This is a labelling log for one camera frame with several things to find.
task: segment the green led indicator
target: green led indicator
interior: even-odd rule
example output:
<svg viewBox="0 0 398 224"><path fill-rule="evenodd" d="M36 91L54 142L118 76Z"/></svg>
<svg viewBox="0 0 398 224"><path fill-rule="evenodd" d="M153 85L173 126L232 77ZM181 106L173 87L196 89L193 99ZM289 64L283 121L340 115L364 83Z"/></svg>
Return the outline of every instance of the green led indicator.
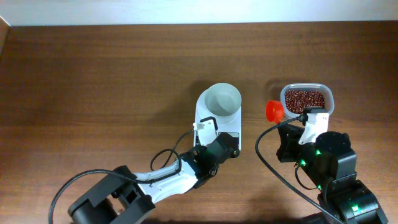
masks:
<svg viewBox="0 0 398 224"><path fill-rule="evenodd" d="M352 206L351 209L352 209L354 212L359 211L359 207L358 207L357 205Z"/></svg>

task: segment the clear plastic container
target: clear plastic container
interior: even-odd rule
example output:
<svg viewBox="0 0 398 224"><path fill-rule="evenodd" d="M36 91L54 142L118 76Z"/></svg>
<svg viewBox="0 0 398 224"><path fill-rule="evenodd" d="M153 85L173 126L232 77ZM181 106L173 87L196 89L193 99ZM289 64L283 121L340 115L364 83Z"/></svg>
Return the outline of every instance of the clear plastic container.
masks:
<svg viewBox="0 0 398 224"><path fill-rule="evenodd" d="M301 90L301 91L317 91L323 94L325 97L325 108L329 115L333 113L335 109L335 102L333 100L333 95L331 94L330 89L322 84L317 83L296 83L296 84L289 84L285 86L285 88L280 93L280 102L282 102L284 106L284 114L286 119L295 118L299 116L299 114L295 114L290 112L286 108L286 101L285 101L285 93L288 90Z"/></svg>

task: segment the dark red beans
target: dark red beans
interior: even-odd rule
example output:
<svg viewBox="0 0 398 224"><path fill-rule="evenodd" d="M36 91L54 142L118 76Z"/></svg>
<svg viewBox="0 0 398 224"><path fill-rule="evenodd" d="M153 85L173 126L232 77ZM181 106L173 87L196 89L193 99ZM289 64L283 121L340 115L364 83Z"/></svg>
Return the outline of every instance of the dark red beans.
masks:
<svg viewBox="0 0 398 224"><path fill-rule="evenodd" d="M292 112L301 114L304 108L320 106L325 108L325 97L317 91L288 90L285 92L286 108Z"/></svg>

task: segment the wooden table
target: wooden table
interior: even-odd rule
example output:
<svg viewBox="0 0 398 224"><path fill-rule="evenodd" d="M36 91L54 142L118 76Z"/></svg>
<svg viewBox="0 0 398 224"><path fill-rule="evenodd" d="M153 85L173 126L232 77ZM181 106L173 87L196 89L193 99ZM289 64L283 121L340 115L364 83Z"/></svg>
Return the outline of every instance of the wooden table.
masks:
<svg viewBox="0 0 398 224"><path fill-rule="evenodd" d="M192 128L197 98L218 82L242 94L241 156L200 189L158 203L151 219L273 221L318 212L254 152L272 126L267 101L289 83L310 82L332 90L329 130L350 135L358 179L398 222L397 40L397 22L12 27L0 61L0 223L46 223L54 194L78 172L124 164L148 171L156 152ZM261 151L302 189L293 164L277 160L279 144L275 131ZM73 184L55 223L69 224L68 206L101 178ZM316 190L305 193L316 200Z"/></svg>

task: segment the white backdrop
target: white backdrop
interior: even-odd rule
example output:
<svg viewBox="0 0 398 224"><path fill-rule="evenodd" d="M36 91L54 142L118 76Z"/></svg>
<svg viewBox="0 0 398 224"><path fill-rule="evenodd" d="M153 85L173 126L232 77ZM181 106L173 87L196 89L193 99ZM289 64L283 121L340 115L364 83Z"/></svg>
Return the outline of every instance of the white backdrop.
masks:
<svg viewBox="0 0 398 224"><path fill-rule="evenodd" d="M0 0L12 26L397 20L398 0Z"/></svg>

